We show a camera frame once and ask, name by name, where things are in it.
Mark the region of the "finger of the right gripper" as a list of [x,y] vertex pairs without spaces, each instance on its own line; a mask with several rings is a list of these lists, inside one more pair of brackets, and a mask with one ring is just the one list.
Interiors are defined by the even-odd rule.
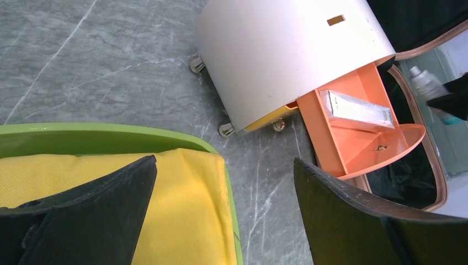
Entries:
[[467,121],[467,73],[445,84],[449,94],[436,97],[426,105]]

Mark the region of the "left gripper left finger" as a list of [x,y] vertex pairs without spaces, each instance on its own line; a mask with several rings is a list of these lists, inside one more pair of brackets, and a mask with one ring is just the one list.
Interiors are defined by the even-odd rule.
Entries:
[[157,176],[156,158],[66,191],[1,208],[2,264],[131,264]]

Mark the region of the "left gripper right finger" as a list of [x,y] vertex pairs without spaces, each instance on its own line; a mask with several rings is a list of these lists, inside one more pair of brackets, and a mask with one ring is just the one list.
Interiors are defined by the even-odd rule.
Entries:
[[466,264],[467,219],[401,205],[294,160],[314,264]]

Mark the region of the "white bottle teal cap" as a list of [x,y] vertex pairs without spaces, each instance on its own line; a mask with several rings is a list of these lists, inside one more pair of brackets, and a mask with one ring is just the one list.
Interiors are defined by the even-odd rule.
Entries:
[[[418,66],[413,66],[409,69],[409,72],[411,75],[411,81],[416,86],[418,95],[426,102],[431,99],[436,99],[450,94],[441,81],[427,70],[421,70]],[[445,125],[453,125],[462,121],[460,118],[442,110],[432,107],[431,110]]]

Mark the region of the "pink hard-shell suitcase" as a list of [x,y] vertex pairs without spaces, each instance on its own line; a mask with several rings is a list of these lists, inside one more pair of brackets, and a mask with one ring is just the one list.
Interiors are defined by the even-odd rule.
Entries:
[[[396,117],[403,124],[425,126],[399,61],[421,55],[467,31],[467,2],[370,1],[369,5],[396,50],[394,57],[377,68]],[[447,177],[428,129],[409,154],[366,175],[371,193],[429,211],[447,201]]]

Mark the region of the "yellow trousers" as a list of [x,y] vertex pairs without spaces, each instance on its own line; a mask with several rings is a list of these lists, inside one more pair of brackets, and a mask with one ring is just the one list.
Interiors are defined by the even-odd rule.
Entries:
[[[1,159],[1,206],[13,208],[105,176],[142,154]],[[176,149],[155,155],[157,177],[133,264],[237,264],[224,159]]]

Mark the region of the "green plastic tray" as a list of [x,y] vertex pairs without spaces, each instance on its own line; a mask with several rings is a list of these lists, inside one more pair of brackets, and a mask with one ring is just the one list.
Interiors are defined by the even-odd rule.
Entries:
[[[205,141],[174,131],[141,126],[93,123],[38,123],[1,126],[1,159],[32,155],[118,155],[188,149],[219,155]],[[235,230],[237,264],[242,247],[228,171],[226,180]]]

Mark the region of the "small white barcode box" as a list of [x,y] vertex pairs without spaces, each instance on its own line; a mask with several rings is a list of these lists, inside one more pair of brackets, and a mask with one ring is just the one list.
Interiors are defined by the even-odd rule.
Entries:
[[330,89],[321,91],[320,97],[331,126],[376,133],[395,128],[388,107]]

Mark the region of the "cream cylindrical drawer cabinet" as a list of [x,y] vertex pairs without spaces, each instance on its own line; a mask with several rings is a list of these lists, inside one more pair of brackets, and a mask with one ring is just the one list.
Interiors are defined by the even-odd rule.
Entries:
[[377,67],[395,51],[366,1],[208,1],[196,37],[190,68],[215,85],[230,119],[224,137],[282,129],[298,110],[321,168],[345,180],[403,158],[426,134],[419,124],[365,131],[327,116],[326,92],[391,107]]

